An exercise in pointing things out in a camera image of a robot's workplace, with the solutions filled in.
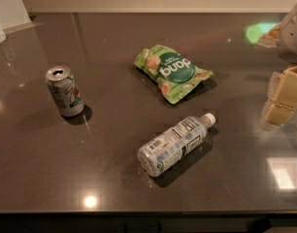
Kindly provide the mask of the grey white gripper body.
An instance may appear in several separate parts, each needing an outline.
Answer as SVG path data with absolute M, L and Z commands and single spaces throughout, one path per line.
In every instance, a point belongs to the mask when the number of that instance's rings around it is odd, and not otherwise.
M 297 65 L 297 3 L 281 22 L 277 50 L 281 59 Z

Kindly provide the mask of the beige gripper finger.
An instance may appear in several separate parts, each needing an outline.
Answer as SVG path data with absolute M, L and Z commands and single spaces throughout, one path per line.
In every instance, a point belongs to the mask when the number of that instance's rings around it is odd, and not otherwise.
M 297 66 L 280 73 L 280 83 L 266 119 L 277 126 L 286 124 L 297 111 Z
M 273 123 L 269 122 L 266 119 L 266 115 L 269 113 L 271 105 L 273 104 L 273 98 L 277 91 L 280 80 L 281 80 L 280 72 L 274 72 L 272 74 L 272 77 L 269 80 L 269 86 L 267 91 L 267 101 L 263 106 L 263 109 L 261 112 L 261 119 L 260 119 L 260 126 L 265 131 L 273 131 L 279 128 L 277 125 L 274 125 Z

